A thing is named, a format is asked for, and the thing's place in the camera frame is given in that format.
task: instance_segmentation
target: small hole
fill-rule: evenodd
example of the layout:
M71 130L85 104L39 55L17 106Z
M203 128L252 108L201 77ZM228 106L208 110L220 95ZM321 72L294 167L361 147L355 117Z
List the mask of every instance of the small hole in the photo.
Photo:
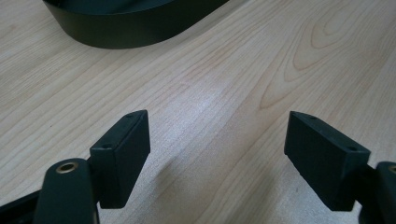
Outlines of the small hole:
M389 167L389 170L390 170L391 172L393 172L394 174L396 174L396 165L391 165L391 166Z
M78 167L78 163L67 162L67 163L64 163L64 164L58 166L58 168L56 168L56 172L59 174L66 174L66 173L76 170L77 167Z
M104 145L102 145L102 148L111 148L111 147L112 147L111 144L104 144Z
M357 151L357 150L358 150L356 147L348 147L348 148L349 148L349 150L351 150L351 151Z

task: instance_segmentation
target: black mount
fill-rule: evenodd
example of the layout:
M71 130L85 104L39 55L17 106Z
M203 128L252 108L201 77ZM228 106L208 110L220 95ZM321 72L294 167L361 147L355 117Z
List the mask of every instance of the black mount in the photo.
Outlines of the black mount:
M52 165L43 188L0 207L1 223L99 223L96 204L122 208L147 156L146 110L122 117L90 149L91 157Z
M370 150L324 121L290 112L285 154L332 211L362 205L364 224L396 223L396 163L367 164Z

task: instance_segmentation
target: light wood surface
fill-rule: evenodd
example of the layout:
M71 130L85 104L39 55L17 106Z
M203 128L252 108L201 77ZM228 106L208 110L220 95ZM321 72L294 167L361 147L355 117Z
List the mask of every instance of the light wood surface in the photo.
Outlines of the light wood surface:
M0 204L147 109L151 153L102 223L357 223L358 204L330 212L283 154L288 115L396 161L396 1L231 0L172 39L109 50L41 1L1 0L0 85Z

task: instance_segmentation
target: wood grain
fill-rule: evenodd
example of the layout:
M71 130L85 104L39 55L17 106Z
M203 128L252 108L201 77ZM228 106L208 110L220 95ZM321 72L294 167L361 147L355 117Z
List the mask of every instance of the wood grain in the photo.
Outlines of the wood grain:
M147 109L151 153L102 223L357 223L283 154L291 110L396 161L396 1L231 0L139 48L66 35L40 1L0 0L0 204Z

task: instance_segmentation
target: black curved object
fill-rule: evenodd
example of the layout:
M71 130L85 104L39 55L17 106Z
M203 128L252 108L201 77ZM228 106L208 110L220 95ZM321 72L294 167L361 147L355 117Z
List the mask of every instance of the black curved object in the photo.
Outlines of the black curved object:
M44 0L64 31L103 49L155 44L188 29L228 0Z

